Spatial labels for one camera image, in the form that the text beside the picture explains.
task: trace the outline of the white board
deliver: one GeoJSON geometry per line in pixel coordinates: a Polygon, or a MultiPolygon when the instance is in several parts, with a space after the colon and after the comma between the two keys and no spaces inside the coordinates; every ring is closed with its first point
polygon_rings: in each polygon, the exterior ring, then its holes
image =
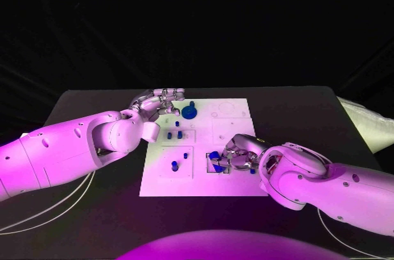
{"type": "Polygon", "coordinates": [[[228,174],[210,173],[206,168],[212,167],[206,153],[220,153],[235,134],[255,136],[246,99],[193,99],[173,104],[181,110],[190,101],[197,114],[193,119],[163,115],[155,121],[160,133],[155,143],[147,145],[140,196],[267,196],[258,172],[229,169],[228,174]],[[173,161],[177,171],[171,170],[173,161]]]}

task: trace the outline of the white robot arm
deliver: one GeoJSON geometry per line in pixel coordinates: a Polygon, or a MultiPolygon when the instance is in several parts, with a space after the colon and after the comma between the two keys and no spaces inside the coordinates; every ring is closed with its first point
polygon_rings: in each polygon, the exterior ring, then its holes
{"type": "Polygon", "coordinates": [[[298,211],[314,205],[334,220],[394,236],[394,175],[330,161],[310,149],[274,146],[236,134],[213,166],[258,170],[259,187],[275,202],[298,211]]]}
{"type": "Polygon", "coordinates": [[[122,158],[140,139],[154,142],[161,114],[179,115],[181,88],[147,90],[124,111],[46,126],[0,147],[0,201],[63,184],[122,158]]]}

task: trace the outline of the table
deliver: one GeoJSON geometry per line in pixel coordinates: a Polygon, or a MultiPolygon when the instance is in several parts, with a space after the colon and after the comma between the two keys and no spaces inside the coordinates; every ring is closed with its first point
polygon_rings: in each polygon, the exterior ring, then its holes
{"type": "MultiPolygon", "coordinates": [[[[122,110],[141,90],[69,90],[44,125],[106,110],[122,110]]],[[[274,145],[294,142],[334,162],[379,170],[372,153],[327,87],[186,89],[186,98],[246,98],[255,135],[274,145]]],[[[291,211],[269,197],[138,197],[147,142],[96,171],[92,186],[73,209],[27,232],[0,236],[0,259],[111,259],[141,244],[194,230],[235,229],[306,241],[347,257],[362,255],[329,236],[307,204],[291,211]]],[[[79,185],[76,180],[0,203],[0,226],[47,208],[79,185]]],[[[77,196],[15,229],[46,221],[77,196]]],[[[394,256],[392,238],[366,232],[323,215],[337,238],[357,249],[394,256]]]]}

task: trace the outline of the blue object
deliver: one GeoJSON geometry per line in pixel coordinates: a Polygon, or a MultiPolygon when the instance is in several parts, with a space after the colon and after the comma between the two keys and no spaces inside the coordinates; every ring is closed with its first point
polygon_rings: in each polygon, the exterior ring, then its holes
{"type": "Polygon", "coordinates": [[[193,119],[197,114],[197,110],[194,108],[194,102],[190,101],[189,105],[181,109],[181,117],[184,119],[193,119]]]}
{"type": "MultiPolygon", "coordinates": [[[[219,157],[217,151],[213,151],[212,153],[209,153],[209,160],[212,160],[212,159],[217,159],[217,160],[222,159],[222,158],[219,157]]],[[[215,165],[215,164],[212,164],[212,165],[213,165],[213,168],[215,168],[216,173],[223,172],[223,170],[225,170],[225,167],[223,167],[223,166],[219,166],[219,165],[215,165]]]]}
{"type": "Polygon", "coordinates": [[[171,162],[170,165],[171,165],[171,170],[176,172],[177,171],[177,163],[171,162]]]}

